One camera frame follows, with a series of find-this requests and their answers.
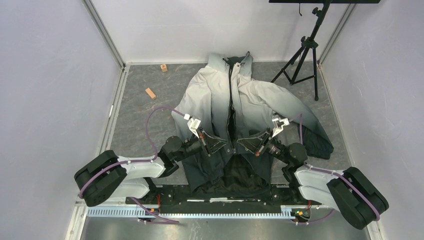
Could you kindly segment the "grey to black gradient jacket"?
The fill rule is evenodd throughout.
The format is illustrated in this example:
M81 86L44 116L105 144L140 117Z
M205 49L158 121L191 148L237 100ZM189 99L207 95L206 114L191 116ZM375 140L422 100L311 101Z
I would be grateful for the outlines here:
M331 157L334 147L312 110L287 89L253 79L252 62L249 53L242 57L211 54L172 113L179 138L193 135L183 119L183 114L190 114L200 119L208 134L227 141L211 156L197 153L182 161L194 194L247 197L268 191L274 157L255 156L238 141L272 128L274 114L302 124L308 156Z

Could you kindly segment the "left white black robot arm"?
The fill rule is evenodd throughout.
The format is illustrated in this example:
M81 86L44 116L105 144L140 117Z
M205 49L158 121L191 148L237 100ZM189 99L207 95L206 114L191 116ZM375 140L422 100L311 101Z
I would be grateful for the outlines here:
M172 175L179 169L178 162L196 154L210 158L227 143L199 128L186 140L169 137L157 156L123 157L106 150L75 173L78 196L88 207L98 206L111 198L126 197L151 204L157 198L153 178Z

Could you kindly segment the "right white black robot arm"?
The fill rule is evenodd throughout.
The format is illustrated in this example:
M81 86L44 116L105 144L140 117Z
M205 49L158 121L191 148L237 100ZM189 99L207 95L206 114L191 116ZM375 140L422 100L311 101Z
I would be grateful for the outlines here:
M317 202L341 213L354 228L362 230L380 220L389 202L356 167L329 170L307 163L306 147L300 142L284 145L270 129L237 140L256 157L268 154L286 163L281 170L289 185L289 199L295 204Z

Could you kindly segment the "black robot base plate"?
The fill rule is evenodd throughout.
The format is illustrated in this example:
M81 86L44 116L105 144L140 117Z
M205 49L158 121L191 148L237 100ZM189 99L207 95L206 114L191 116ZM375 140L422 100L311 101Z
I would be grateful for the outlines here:
M307 208L319 204L295 198L286 184L273 184L269 190L252 196L222 196L192 193L188 185L159 185L138 201L149 208L157 205L161 214L277 214L281 206Z

